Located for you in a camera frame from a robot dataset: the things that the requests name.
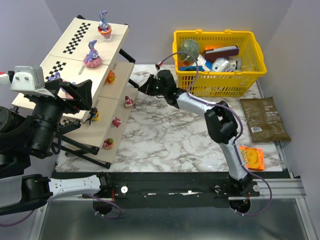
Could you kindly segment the purple bunny pink donut toy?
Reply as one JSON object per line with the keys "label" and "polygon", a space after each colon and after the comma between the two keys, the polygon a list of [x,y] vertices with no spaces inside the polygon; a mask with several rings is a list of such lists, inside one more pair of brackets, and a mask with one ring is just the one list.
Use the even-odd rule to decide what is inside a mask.
{"label": "purple bunny pink donut toy", "polygon": [[[57,71],[57,72],[54,74],[54,76],[50,76],[50,77],[48,78],[48,81],[53,81],[53,80],[58,80],[58,79],[62,79],[62,78],[61,78],[60,73]],[[65,98],[67,98],[67,99],[73,99],[73,97],[72,97],[66,90],[64,90],[63,88],[60,88],[59,91],[58,91],[58,93],[60,93],[61,91],[64,93]]]}

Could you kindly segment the pink bear toy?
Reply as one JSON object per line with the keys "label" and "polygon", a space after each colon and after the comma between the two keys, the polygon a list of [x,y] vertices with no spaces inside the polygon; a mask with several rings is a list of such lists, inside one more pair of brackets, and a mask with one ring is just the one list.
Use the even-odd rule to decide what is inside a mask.
{"label": "pink bear toy", "polygon": [[119,127],[121,124],[122,124],[122,120],[116,116],[113,117],[112,119],[112,124],[115,126],[115,127]]}

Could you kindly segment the orange dragon toy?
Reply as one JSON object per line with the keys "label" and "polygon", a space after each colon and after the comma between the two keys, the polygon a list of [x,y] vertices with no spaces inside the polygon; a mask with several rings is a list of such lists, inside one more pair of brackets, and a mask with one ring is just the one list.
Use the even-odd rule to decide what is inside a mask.
{"label": "orange dragon toy", "polygon": [[116,80],[116,74],[114,71],[111,69],[105,79],[104,84],[112,84]]}

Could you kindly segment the strawberry tart toy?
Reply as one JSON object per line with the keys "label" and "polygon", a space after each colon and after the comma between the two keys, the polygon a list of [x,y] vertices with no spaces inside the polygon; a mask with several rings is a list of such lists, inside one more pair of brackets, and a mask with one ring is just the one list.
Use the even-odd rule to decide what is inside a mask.
{"label": "strawberry tart toy", "polygon": [[102,148],[110,150],[110,149],[112,149],[114,147],[114,145],[115,145],[114,139],[113,138],[107,138],[107,139],[104,140]]}

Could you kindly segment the purple bunny cupcake toy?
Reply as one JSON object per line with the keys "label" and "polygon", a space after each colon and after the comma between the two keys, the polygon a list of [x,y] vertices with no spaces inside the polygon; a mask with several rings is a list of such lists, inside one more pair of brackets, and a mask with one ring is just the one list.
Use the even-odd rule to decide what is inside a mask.
{"label": "purple bunny cupcake toy", "polygon": [[111,34],[112,34],[112,27],[111,25],[108,23],[107,19],[106,19],[106,14],[108,13],[107,10],[101,11],[99,13],[99,24],[98,24],[98,32],[107,40],[109,40],[111,38]]}

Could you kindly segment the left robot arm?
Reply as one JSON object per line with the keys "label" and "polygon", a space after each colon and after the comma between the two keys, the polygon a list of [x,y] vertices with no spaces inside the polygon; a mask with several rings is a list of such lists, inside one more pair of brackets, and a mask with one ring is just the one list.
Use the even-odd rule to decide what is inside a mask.
{"label": "left robot arm", "polygon": [[40,174],[25,175],[32,156],[44,159],[58,154],[63,140],[63,114],[76,114],[92,106],[92,81],[72,84],[48,81],[44,95],[29,93],[35,103],[31,115],[0,109],[0,213],[10,215],[36,210],[48,201],[75,195],[101,196],[112,188],[107,173],[83,178],[54,179]]}

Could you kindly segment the black dragon toy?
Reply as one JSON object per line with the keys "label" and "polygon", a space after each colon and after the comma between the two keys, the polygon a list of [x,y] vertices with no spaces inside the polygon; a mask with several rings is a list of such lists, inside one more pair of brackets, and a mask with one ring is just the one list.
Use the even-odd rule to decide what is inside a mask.
{"label": "black dragon toy", "polygon": [[85,120],[85,123],[86,122],[89,122],[89,125],[91,125],[92,121],[96,122],[96,121],[99,121],[99,116],[100,116],[100,113],[98,111],[98,109],[96,107],[93,107],[90,112],[89,112],[89,117]]}

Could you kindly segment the strawberry cake slice toy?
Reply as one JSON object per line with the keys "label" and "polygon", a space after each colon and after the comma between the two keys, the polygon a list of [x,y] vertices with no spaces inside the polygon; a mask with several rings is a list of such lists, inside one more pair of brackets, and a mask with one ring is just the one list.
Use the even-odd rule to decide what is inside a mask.
{"label": "strawberry cake slice toy", "polygon": [[132,98],[130,98],[129,96],[125,96],[124,97],[124,106],[125,108],[129,109],[129,108],[134,108],[135,104]]}

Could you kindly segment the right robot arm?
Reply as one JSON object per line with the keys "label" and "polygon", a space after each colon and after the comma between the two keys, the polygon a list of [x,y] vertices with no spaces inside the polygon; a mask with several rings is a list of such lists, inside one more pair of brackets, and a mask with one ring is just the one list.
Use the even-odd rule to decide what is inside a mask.
{"label": "right robot arm", "polygon": [[210,138],[219,144],[228,165],[230,189],[234,194],[248,190],[252,181],[237,144],[238,124],[228,104],[224,101],[215,103],[192,95],[177,87],[170,70],[160,70],[151,74],[138,91],[153,97],[163,97],[177,109],[189,111],[204,118]]}

